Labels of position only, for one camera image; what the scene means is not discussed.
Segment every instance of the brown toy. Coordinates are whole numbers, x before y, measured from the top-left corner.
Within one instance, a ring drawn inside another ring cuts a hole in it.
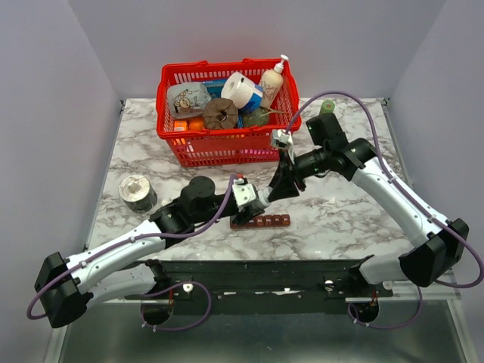
[[[210,130],[234,129],[238,121],[238,109],[232,100],[216,98],[211,100],[203,112],[203,122]]]

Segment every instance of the white bottle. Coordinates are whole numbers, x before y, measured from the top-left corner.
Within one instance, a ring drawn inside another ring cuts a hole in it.
[[[278,95],[278,92],[284,83],[284,78],[282,78],[281,75],[282,70],[284,69],[284,62],[288,60],[289,58],[287,56],[281,54],[281,61],[274,66],[274,69],[266,70],[264,74],[262,74],[259,85],[262,87],[264,95],[262,96],[260,107],[269,108],[274,101],[275,96]]]

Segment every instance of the brown chocolate bar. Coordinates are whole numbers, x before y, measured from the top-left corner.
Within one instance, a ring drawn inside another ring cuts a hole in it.
[[[290,217],[288,214],[267,214],[252,218],[245,225],[236,225],[230,222],[231,229],[242,228],[267,228],[267,227],[289,227]]]

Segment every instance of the green object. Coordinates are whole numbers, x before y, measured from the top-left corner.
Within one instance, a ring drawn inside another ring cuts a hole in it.
[[[334,102],[324,100],[323,104],[321,105],[321,109],[319,110],[319,114],[322,115],[323,113],[332,113],[334,111],[334,107]]]
[[[242,115],[242,123],[244,128],[252,126],[265,126],[269,122],[269,115],[271,113],[284,113],[282,111],[273,110],[271,108],[259,107],[252,113]]]

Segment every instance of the green bottle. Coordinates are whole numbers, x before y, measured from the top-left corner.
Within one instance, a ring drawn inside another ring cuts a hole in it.
[[[334,107],[334,102],[324,100],[323,104],[321,105],[321,109],[319,110],[319,114],[322,115],[323,113],[332,113],[334,111]]]

